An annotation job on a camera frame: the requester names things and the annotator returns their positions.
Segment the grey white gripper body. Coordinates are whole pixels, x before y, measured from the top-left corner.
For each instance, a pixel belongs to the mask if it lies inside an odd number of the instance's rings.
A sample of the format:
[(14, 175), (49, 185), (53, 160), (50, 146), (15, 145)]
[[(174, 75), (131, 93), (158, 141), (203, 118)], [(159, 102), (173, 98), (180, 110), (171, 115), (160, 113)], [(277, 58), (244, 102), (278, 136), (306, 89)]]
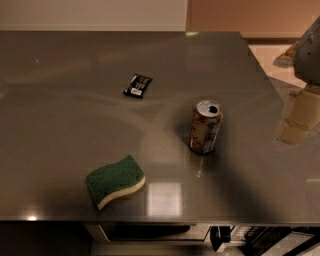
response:
[(299, 40), (294, 58), (294, 72), (298, 79), (320, 85), (320, 17)]

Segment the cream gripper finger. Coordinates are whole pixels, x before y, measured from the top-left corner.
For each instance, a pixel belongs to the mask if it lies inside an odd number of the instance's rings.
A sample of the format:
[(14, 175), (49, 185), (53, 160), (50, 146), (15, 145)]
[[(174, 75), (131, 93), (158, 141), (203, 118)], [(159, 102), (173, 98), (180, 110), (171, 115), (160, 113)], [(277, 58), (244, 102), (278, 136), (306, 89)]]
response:
[(320, 87), (307, 84), (289, 93), (277, 128), (277, 139), (290, 145), (299, 144), (320, 123)]
[(298, 47), (298, 42), (292, 44), (285, 52), (281, 53), (278, 57), (275, 58), (273, 64), (278, 67), (293, 67), (296, 51)]

